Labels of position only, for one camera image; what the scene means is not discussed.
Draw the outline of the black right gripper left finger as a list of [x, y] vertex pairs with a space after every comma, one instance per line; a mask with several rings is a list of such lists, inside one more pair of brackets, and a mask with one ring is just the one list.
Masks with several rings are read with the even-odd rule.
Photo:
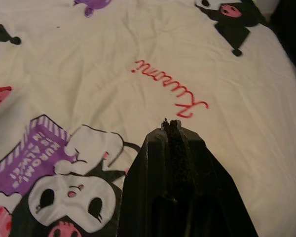
[[168, 120], [148, 133], [124, 180], [117, 236], [166, 237], [171, 223], [167, 197]]

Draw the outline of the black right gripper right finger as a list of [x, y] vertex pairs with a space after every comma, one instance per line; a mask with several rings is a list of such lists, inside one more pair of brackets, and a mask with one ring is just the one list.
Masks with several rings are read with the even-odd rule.
[[250, 237], [252, 221], [225, 168], [195, 132], [172, 121], [172, 180], [182, 237]]

